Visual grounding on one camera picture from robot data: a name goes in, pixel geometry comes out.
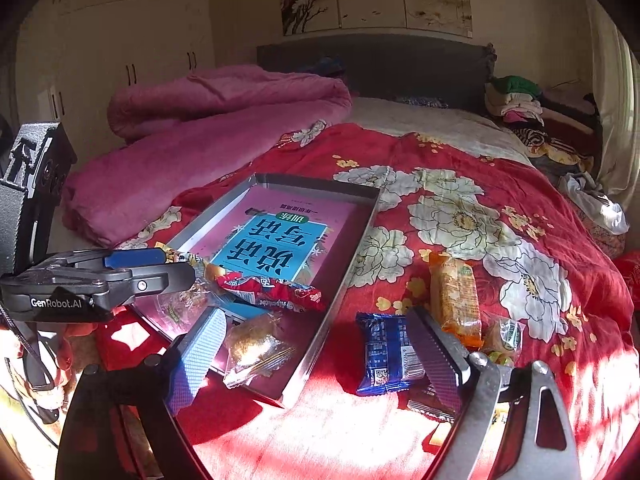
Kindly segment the left hand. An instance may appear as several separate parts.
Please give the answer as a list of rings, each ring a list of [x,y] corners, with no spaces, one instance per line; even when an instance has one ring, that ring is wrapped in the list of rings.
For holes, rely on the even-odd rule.
[[[55,388],[51,393],[52,404],[60,408],[76,389],[81,373],[89,365],[101,365],[94,332],[96,323],[70,324],[65,327],[58,352]]]

